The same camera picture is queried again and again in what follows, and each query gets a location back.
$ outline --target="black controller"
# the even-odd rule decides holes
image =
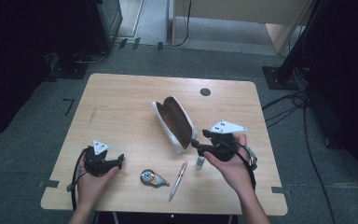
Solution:
[[[118,166],[118,168],[121,169],[121,165],[124,161],[124,154],[121,154],[117,160],[106,161],[105,157],[107,151],[104,151],[99,155],[95,155],[94,147],[87,147],[85,150],[86,157],[84,159],[84,168],[90,174],[95,176],[102,176],[115,166]]]
[[[208,130],[202,130],[202,133],[211,140],[212,146],[203,145],[191,139],[191,146],[197,149],[199,156],[202,156],[204,151],[209,151],[218,160],[229,161],[238,151],[237,142],[232,133],[211,133]]]

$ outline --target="white pen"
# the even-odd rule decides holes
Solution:
[[[183,174],[185,173],[185,169],[187,167],[187,161],[185,163],[183,163],[182,165],[182,169],[180,169],[179,175],[178,175],[178,179],[176,180],[175,185],[173,185],[173,189],[171,190],[170,193],[170,199],[168,200],[168,202],[170,202],[173,198],[173,196],[175,195],[176,190],[178,189],[179,183],[182,179]]]

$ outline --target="pencil case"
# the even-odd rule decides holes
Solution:
[[[154,101],[152,106],[162,130],[170,140],[175,152],[177,154],[186,152],[190,145],[190,139],[196,139],[198,133],[191,118],[177,99],[174,96],[169,96],[163,104]]]

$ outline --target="wooden table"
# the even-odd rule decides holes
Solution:
[[[195,0],[190,17],[265,23],[272,45],[281,53],[298,25],[305,25],[313,0]],[[190,0],[173,0],[172,44],[176,17],[187,17]]]
[[[208,88],[210,96],[200,90]],[[178,77],[144,77],[94,74],[83,93],[50,180],[57,188],[46,188],[41,205],[45,209],[72,209],[70,184],[81,150],[97,139],[110,145],[108,160],[125,154],[121,171],[111,181],[97,204],[100,211],[240,214],[234,190],[209,162],[196,168],[197,150],[190,146],[177,155],[162,131],[151,102],[175,96],[199,131],[198,140],[210,145],[201,130],[221,119],[248,128],[248,146],[258,157],[256,194],[268,215],[287,212],[284,195],[272,193],[281,187],[269,135],[255,84]],[[168,198],[183,162],[188,166],[173,200]],[[144,169],[152,169],[171,183],[155,189],[140,180]]]

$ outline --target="desk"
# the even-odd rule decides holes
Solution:
[[[187,17],[189,3],[190,0],[173,0],[173,45],[176,17]],[[275,51],[281,53],[297,26],[308,19],[311,3],[312,0],[194,0],[190,17],[265,23]]]
[[[200,89],[208,88],[210,96]],[[89,78],[71,127],[57,159],[51,180],[60,181],[46,188],[41,205],[45,209],[72,209],[66,191],[81,150],[97,139],[110,145],[108,160],[124,153],[121,171],[113,178],[97,204],[100,211],[186,214],[240,214],[234,190],[209,162],[196,168],[197,150],[190,146],[177,155],[158,123],[151,102],[175,96],[193,120],[199,133],[220,119],[246,126],[248,145],[258,157],[255,170],[256,194],[268,215],[287,212],[283,194],[272,193],[281,187],[255,84],[178,77],[143,77],[94,74]],[[210,141],[199,135],[202,144]],[[188,166],[175,197],[168,198],[183,162]],[[140,180],[144,169],[152,169],[171,183],[155,189]]]

